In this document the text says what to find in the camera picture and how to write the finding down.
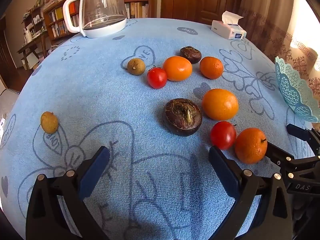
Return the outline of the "blue patterned tablecloth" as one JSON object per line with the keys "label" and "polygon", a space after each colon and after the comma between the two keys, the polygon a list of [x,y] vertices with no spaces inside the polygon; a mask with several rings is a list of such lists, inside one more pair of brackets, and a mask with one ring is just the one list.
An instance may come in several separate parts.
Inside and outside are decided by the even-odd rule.
{"label": "blue patterned tablecloth", "polygon": [[[134,58],[148,68],[161,66],[185,46],[220,59],[222,76],[207,79],[194,65],[186,80],[153,89],[145,75],[126,70]],[[274,61],[252,42],[224,39],[194,22],[130,20],[107,37],[73,36],[29,77],[1,141],[7,219],[24,235],[37,176],[61,176],[105,146],[110,163],[85,204],[110,239],[208,239],[234,202],[208,161],[214,121],[204,116],[195,134],[181,137],[163,125],[162,111],[175,98],[200,105],[214,88],[237,97],[239,110],[231,119],[237,132],[256,127],[295,158],[313,155],[306,142],[286,131],[287,124],[311,124],[286,104]],[[41,127],[46,111],[59,121],[53,134]]]}

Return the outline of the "longan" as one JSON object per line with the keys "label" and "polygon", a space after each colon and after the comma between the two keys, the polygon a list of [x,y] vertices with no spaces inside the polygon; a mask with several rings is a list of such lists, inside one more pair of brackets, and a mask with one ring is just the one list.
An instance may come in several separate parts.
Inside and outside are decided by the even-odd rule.
{"label": "longan", "polygon": [[58,129],[58,126],[59,121],[54,113],[46,111],[41,115],[41,127],[46,133],[55,133]]}
{"label": "longan", "polygon": [[142,59],[134,58],[127,63],[127,71],[132,75],[142,75],[146,66]]}

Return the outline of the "smooth orange kumquat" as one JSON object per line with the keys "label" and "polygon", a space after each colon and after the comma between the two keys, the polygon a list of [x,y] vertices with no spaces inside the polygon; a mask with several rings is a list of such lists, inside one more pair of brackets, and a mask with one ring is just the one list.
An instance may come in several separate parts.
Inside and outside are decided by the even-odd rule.
{"label": "smooth orange kumquat", "polygon": [[179,82],[186,80],[193,72],[192,64],[181,56],[172,56],[163,63],[163,69],[169,81]]}

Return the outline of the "wooden side desk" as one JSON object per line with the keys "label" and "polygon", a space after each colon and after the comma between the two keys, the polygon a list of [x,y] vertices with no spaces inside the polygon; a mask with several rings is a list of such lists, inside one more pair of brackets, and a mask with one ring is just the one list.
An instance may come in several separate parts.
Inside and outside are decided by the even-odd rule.
{"label": "wooden side desk", "polygon": [[48,31],[42,32],[39,36],[34,38],[32,41],[28,42],[25,44],[19,51],[19,54],[23,54],[22,57],[22,63],[23,63],[23,68],[25,70],[29,70],[32,67],[30,66],[27,57],[30,54],[33,54],[38,60],[40,59],[39,53],[36,52],[37,45],[40,43],[41,44],[41,49],[42,52],[41,54],[46,58],[48,56],[48,50],[46,46],[46,38],[48,37]]}

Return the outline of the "red cherry tomato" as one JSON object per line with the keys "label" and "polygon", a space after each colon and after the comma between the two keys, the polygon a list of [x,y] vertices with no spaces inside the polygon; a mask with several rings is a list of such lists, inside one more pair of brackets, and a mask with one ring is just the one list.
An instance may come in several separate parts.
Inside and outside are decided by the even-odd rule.
{"label": "red cherry tomato", "polygon": [[217,122],[210,132],[210,141],[220,150],[231,148],[236,139],[235,126],[227,121]]}
{"label": "red cherry tomato", "polygon": [[152,67],[147,73],[147,82],[154,89],[163,88],[167,83],[167,73],[159,67]]}

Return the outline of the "grey cushioned chair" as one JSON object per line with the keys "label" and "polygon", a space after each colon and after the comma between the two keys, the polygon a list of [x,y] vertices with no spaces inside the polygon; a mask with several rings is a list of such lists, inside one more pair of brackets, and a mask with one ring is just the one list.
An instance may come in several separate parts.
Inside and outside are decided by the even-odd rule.
{"label": "grey cushioned chair", "polygon": [[7,119],[18,96],[19,92],[12,89],[5,89],[0,95],[0,116]]}

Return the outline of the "patterned beige curtain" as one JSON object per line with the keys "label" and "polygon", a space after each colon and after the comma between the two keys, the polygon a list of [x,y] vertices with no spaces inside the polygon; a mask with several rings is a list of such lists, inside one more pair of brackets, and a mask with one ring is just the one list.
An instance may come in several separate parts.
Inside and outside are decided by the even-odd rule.
{"label": "patterned beige curtain", "polygon": [[247,39],[270,60],[299,72],[319,98],[319,20],[306,0],[242,0],[238,11]]}

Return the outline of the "glass electric kettle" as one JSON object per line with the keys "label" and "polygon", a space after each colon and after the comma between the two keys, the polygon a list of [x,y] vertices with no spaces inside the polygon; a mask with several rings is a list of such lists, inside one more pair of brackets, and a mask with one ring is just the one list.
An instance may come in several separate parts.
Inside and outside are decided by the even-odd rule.
{"label": "glass electric kettle", "polygon": [[[78,26],[72,23],[69,11],[69,5],[75,1],[80,2]],[[68,31],[87,38],[112,35],[126,27],[124,0],[66,0],[62,10]]]}

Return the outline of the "mandarin orange with stem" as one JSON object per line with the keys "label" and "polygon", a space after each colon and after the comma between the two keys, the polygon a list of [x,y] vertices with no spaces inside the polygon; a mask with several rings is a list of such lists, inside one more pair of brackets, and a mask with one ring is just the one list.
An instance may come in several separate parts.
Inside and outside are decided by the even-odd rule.
{"label": "mandarin orange with stem", "polygon": [[243,130],[234,143],[234,152],[244,164],[255,164],[265,156],[267,138],[263,131],[250,127]]}

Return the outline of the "light blue lattice basket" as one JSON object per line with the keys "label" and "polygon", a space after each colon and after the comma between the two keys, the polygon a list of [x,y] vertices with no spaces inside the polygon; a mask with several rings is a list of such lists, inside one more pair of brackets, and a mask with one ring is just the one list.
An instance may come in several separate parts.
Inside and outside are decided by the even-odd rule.
{"label": "light blue lattice basket", "polygon": [[280,92],[288,106],[305,121],[319,123],[318,101],[307,82],[291,64],[278,56],[274,66]]}

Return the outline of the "wooden bookshelf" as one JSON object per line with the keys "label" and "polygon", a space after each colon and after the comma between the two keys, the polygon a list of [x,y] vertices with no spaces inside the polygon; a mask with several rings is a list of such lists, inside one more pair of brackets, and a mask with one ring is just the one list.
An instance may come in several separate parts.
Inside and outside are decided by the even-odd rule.
{"label": "wooden bookshelf", "polygon": [[[63,3],[66,0],[37,0],[36,4],[23,15],[24,34],[37,38],[46,31],[52,43],[71,35],[63,19]],[[127,19],[148,18],[149,0],[124,0]]]}

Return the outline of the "tissue pack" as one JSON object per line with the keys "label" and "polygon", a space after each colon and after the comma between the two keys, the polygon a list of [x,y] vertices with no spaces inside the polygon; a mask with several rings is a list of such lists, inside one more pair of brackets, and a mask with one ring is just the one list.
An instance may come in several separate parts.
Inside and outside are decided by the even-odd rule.
{"label": "tissue pack", "polygon": [[225,11],[221,21],[212,21],[211,31],[227,40],[243,40],[247,32],[238,23],[242,18],[238,14]]}

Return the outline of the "small dark water chestnut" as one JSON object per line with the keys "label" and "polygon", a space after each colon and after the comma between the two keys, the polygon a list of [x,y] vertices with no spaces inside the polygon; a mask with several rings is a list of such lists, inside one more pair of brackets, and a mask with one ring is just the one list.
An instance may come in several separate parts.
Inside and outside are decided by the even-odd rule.
{"label": "small dark water chestnut", "polygon": [[201,52],[192,46],[181,48],[180,56],[187,59],[191,64],[198,63],[202,59]]}

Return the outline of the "large dark water chestnut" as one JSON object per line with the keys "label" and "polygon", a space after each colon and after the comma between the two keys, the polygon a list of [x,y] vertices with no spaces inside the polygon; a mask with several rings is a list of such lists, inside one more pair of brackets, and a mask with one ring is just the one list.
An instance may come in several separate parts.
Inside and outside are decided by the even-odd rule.
{"label": "large dark water chestnut", "polygon": [[199,130],[202,124],[202,113],[193,101],[177,98],[165,104],[162,120],[171,133],[188,137]]}

